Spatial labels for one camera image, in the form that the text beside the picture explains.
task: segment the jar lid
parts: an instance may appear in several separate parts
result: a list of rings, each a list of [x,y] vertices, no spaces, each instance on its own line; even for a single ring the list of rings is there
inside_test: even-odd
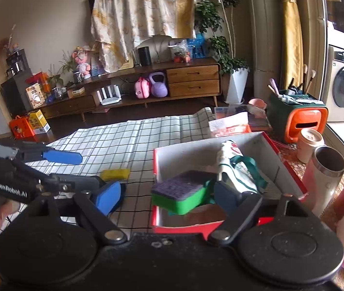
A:
[[[313,144],[321,142],[323,140],[323,136],[318,131],[311,128],[302,129],[301,136],[308,142],[311,142]]]

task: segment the dark wooden floor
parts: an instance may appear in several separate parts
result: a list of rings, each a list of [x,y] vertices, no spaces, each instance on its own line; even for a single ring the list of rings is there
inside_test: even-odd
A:
[[[218,106],[227,106],[222,101],[222,97],[218,97]],[[85,113],[85,122],[82,121],[80,115],[62,116],[49,119],[48,123],[51,126],[51,130],[47,134],[36,135],[35,140],[49,143],[70,135],[80,128],[103,126],[127,120],[191,115],[204,107],[214,108],[212,97],[155,102],[148,104],[147,108],[144,105],[133,105],[111,108],[107,113]]]

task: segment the human hand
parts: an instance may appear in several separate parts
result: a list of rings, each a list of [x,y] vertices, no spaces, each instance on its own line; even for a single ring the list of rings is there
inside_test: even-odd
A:
[[[13,201],[13,200],[8,200],[6,201],[1,207],[0,207],[0,229],[1,226],[5,220],[5,218],[16,211],[20,208],[20,203]]]

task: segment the white router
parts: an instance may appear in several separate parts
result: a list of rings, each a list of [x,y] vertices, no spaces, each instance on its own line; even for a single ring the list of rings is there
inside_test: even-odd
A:
[[[111,86],[113,87],[114,95],[111,92],[111,88],[110,88]],[[109,91],[109,97],[106,96],[105,88],[101,88],[101,90],[102,90],[102,94],[103,94],[103,99],[101,96],[101,92],[97,91],[97,95],[98,95],[98,98],[101,102],[101,105],[115,104],[115,103],[118,103],[122,99],[120,89],[117,85],[109,85],[107,87],[107,90]]]

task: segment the pink bag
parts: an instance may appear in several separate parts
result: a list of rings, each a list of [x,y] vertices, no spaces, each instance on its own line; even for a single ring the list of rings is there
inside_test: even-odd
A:
[[[137,98],[148,98],[150,93],[149,81],[143,77],[139,77],[134,84]]]

